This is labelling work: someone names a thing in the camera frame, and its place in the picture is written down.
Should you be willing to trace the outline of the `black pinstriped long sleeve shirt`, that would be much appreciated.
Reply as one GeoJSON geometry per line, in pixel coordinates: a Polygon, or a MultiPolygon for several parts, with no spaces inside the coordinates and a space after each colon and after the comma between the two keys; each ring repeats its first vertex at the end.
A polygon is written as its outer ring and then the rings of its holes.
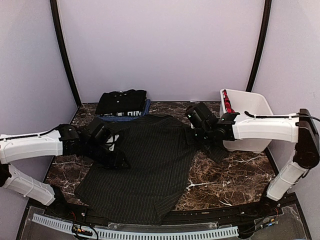
{"type": "Polygon", "coordinates": [[[74,194],[112,222],[159,225],[188,184],[200,147],[194,130],[169,115],[107,126],[120,135],[117,146],[130,168],[108,170],[95,163],[74,194]]]}

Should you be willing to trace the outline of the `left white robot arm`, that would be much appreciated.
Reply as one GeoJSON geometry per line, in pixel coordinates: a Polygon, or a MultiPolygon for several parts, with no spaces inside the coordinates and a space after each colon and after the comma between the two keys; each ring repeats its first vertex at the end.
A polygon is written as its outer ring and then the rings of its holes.
{"type": "Polygon", "coordinates": [[[59,187],[43,183],[22,172],[14,162],[49,157],[88,158],[108,170],[130,168],[125,153],[118,148],[121,134],[113,132],[103,121],[95,119],[87,126],[60,124],[31,134],[0,136],[0,186],[33,199],[60,218],[67,218],[70,206],[59,187]]]}

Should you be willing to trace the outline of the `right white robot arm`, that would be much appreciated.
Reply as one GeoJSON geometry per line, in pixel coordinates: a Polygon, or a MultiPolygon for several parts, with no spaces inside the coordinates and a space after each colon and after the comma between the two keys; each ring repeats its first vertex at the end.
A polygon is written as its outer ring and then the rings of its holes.
{"type": "Polygon", "coordinates": [[[266,189],[266,198],[255,205],[255,213],[266,217],[284,194],[320,162],[320,135],[308,109],[285,115],[224,113],[216,117],[206,105],[186,113],[194,137],[208,147],[229,152],[260,153],[268,149],[279,170],[266,189]]]}

